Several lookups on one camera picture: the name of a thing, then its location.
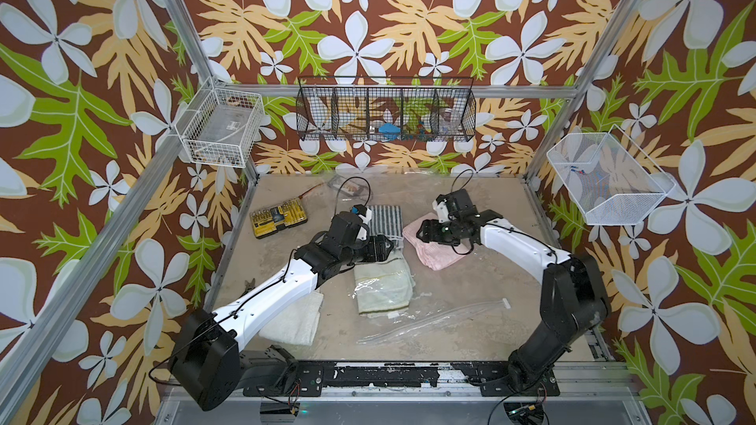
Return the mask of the pink towel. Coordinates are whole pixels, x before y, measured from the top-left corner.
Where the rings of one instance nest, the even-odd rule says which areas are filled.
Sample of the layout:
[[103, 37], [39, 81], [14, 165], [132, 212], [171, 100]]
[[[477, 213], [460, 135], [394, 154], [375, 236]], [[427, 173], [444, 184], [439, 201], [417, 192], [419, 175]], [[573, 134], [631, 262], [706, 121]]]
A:
[[417, 232], [425, 220], [436, 220], [435, 214], [426, 214], [403, 228], [403, 236], [417, 253], [419, 261], [433, 271], [441, 271], [463, 259], [451, 247], [438, 243], [424, 243], [417, 237]]

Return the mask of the green white striped towel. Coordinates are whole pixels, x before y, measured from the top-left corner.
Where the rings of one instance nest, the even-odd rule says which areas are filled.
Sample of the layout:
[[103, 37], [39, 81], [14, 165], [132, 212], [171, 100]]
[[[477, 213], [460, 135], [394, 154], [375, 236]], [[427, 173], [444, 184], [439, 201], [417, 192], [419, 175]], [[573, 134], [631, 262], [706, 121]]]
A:
[[374, 205], [368, 206], [371, 210], [371, 220], [368, 227], [372, 235], [384, 235], [392, 240], [397, 246], [403, 244], [403, 214], [400, 206]]

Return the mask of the pale green towel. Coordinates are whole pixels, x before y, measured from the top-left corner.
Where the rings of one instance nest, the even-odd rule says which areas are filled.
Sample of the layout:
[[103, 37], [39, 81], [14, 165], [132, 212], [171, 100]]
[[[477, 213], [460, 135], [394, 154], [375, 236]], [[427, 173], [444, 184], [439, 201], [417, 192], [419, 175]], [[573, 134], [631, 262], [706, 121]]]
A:
[[392, 254], [384, 262], [357, 265], [352, 272], [358, 314], [383, 314], [409, 306], [415, 282], [401, 252]]

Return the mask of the clear plastic vacuum bag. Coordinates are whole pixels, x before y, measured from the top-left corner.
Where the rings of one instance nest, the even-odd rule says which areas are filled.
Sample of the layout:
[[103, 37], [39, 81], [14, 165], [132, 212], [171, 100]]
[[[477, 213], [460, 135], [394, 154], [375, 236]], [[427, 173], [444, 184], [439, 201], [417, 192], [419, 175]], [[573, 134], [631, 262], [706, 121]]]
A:
[[337, 328], [350, 357], [483, 356], [507, 328], [507, 281], [516, 269], [484, 248], [409, 242], [389, 260], [358, 266], [325, 287], [320, 333]]

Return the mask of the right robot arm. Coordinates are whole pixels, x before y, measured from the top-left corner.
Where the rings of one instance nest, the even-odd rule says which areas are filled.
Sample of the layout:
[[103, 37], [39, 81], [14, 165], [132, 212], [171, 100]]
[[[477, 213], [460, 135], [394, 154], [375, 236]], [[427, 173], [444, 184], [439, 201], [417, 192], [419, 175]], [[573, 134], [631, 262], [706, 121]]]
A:
[[436, 218], [417, 231], [423, 243], [453, 249], [465, 241], [470, 247], [493, 250], [532, 275], [541, 284], [541, 322], [507, 360], [506, 372], [480, 380], [483, 395], [523, 395], [547, 379], [553, 365], [573, 342], [602, 324], [611, 313], [610, 300], [596, 260], [552, 247], [519, 230], [501, 214], [479, 211], [469, 193], [460, 189], [433, 202]]

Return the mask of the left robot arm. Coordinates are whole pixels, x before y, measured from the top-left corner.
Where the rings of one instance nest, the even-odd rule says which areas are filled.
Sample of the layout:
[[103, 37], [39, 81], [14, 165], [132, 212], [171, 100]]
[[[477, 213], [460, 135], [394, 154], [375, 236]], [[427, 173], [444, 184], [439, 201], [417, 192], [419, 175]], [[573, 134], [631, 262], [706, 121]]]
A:
[[167, 369], [202, 411], [235, 391], [289, 395], [297, 383], [297, 360], [281, 346], [246, 352], [273, 318], [333, 277], [359, 263], [383, 262], [395, 244], [369, 228], [373, 212], [356, 205], [335, 214], [330, 227], [293, 249], [273, 277], [213, 312], [199, 309], [183, 323]]

